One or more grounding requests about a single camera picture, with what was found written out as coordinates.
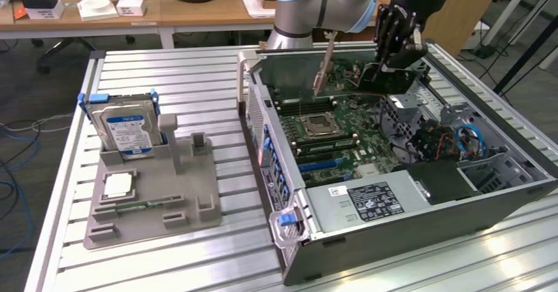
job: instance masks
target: aluminum extrusion table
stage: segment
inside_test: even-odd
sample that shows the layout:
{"label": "aluminum extrusion table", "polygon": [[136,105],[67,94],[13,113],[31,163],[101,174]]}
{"label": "aluminum extrusion table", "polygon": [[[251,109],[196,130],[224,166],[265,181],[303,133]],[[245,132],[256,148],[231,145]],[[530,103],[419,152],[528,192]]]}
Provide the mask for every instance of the aluminum extrusion table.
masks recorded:
{"label": "aluminum extrusion table", "polygon": [[[76,109],[25,291],[558,291],[558,193],[480,233],[304,285],[282,285],[235,109],[236,55],[251,48],[107,52],[89,60],[81,92],[143,93],[153,87],[161,112],[179,115],[177,136],[193,131],[209,135],[223,224],[97,251],[84,249],[100,141]],[[558,162],[557,145],[438,46],[432,53]],[[431,77],[442,97],[458,103],[456,90],[439,74]]]}

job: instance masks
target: table leg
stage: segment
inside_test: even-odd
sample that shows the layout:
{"label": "table leg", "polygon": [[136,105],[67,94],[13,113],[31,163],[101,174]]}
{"label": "table leg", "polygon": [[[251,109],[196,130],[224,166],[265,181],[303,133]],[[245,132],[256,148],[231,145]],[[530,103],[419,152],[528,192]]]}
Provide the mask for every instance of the table leg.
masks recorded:
{"label": "table leg", "polygon": [[499,18],[496,20],[496,23],[491,26],[491,29],[490,29],[488,33],[486,34],[486,36],[484,36],[484,38],[482,40],[482,45],[483,46],[488,46],[490,45],[490,42],[494,39],[494,37],[498,35],[499,29],[504,25],[504,23],[506,23],[506,21],[508,19],[508,16],[514,12],[515,7],[519,4],[519,1],[522,1],[522,0],[511,0],[508,2],[504,11],[499,15]]}
{"label": "table leg", "polygon": [[508,41],[510,45],[515,45],[516,41],[519,40],[519,37],[523,35],[526,29],[528,28],[528,26],[531,25],[535,17],[539,15],[542,9],[543,9],[543,4],[547,2],[547,0],[539,0],[539,2],[535,4],[531,13],[528,13],[528,16],[526,16],[523,23],[520,24],[519,28],[516,29],[515,33],[511,36],[512,41]]}
{"label": "table leg", "polygon": [[175,34],[175,28],[172,26],[159,27],[160,44],[163,49],[175,48],[175,40],[172,39],[172,34]]}
{"label": "table leg", "polygon": [[554,51],[550,53],[548,57],[544,58],[544,60],[540,62],[539,68],[542,70],[547,70],[550,67],[550,63],[554,62],[558,58],[558,47],[555,47]]}

